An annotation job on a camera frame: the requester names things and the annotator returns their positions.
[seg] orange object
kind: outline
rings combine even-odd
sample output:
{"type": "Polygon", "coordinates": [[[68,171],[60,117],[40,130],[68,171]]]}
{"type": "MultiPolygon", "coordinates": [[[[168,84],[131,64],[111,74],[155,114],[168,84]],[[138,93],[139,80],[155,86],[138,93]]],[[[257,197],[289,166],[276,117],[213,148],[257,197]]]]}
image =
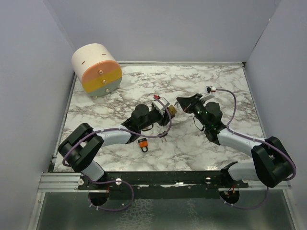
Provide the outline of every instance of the orange object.
{"type": "Polygon", "coordinates": [[[148,143],[146,138],[142,138],[138,140],[139,146],[142,149],[142,152],[147,152],[148,151],[148,143]]]}

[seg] wall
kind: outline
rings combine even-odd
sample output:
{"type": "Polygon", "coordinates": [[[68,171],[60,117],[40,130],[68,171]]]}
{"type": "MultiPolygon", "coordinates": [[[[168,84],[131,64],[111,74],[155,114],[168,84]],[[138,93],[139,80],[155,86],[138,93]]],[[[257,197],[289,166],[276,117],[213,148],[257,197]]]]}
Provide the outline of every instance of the wall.
{"type": "Polygon", "coordinates": [[[280,0],[45,0],[74,48],[116,60],[247,61],[280,0]]]}
{"type": "Polygon", "coordinates": [[[24,230],[52,157],[72,49],[41,0],[0,3],[0,223],[24,230]]]}
{"type": "Polygon", "coordinates": [[[266,134],[280,137],[296,163],[294,195],[301,215],[307,217],[306,0],[281,1],[246,70],[266,134]]]}

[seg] black ring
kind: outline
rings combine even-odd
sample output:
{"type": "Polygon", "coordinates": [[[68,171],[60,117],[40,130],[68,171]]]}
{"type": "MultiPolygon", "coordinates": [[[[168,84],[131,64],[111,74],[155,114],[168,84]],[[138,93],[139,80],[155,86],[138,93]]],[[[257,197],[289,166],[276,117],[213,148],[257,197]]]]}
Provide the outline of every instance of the black ring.
{"type": "Polygon", "coordinates": [[[142,149],[142,152],[147,152],[147,151],[148,151],[147,146],[145,146],[145,147],[143,147],[143,148],[141,148],[141,149],[142,149]]]}

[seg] marble tabletop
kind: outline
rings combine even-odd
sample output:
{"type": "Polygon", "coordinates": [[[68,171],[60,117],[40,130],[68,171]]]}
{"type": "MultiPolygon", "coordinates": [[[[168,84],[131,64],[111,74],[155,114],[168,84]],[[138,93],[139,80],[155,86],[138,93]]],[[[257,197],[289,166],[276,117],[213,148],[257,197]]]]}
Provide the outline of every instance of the marble tabletop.
{"type": "MultiPolygon", "coordinates": [[[[237,96],[237,112],[231,127],[239,132],[263,137],[257,112],[240,65],[126,65],[122,66],[122,82],[115,91],[104,97],[89,96],[77,80],[61,140],[79,124],[92,127],[118,127],[131,116],[138,104],[150,107],[153,95],[165,97],[171,104],[177,97],[204,93],[205,86],[232,90],[237,96]]],[[[230,94],[217,92],[212,101],[220,104],[222,121],[226,124],[234,109],[230,94]]],[[[137,141],[127,145],[112,145],[99,150],[95,161],[106,171],[191,171],[218,170],[233,161],[251,161],[251,158],[229,147],[210,143],[194,125],[193,115],[178,113],[166,141],[148,139],[148,152],[143,153],[137,141]]],[[[145,134],[155,135],[166,130],[158,124],[145,134]]],[[[58,154],[54,171],[72,172],[62,165],[58,154]]]]}

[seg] table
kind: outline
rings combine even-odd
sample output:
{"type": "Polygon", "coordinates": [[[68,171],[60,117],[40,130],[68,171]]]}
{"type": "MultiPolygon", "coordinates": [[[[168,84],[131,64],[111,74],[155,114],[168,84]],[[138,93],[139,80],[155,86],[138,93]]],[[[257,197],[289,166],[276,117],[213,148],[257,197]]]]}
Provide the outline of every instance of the table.
{"type": "MultiPolygon", "coordinates": [[[[262,137],[257,112],[241,65],[123,65],[122,82],[115,91],[104,97],[89,96],[77,80],[73,89],[67,118],[61,135],[63,141],[79,124],[92,127],[117,127],[131,116],[138,104],[151,105],[153,95],[165,97],[171,104],[177,97],[204,93],[212,85],[233,91],[237,95],[237,112],[231,124],[235,130],[262,137]]],[[[217,92],[212,101],[220,104],[222,121],[226,124],[234,109],[230,94],[217,92]]],[[[148,139],[148,152],[143,153],[137,141],[128,145],[101,148],[95,157],[105,171],[192,171],[218,170],[233,161],[251,158],[229,147],[210,143],[194,125],[193,115],[181,108],[173,119],[166,137],[148,139]]],[[[155,135],[167,127],[154,128],[147,135],[155,135]]],[[[72,172],[61,164],[57,155],[54,172],[72,172]]]]}

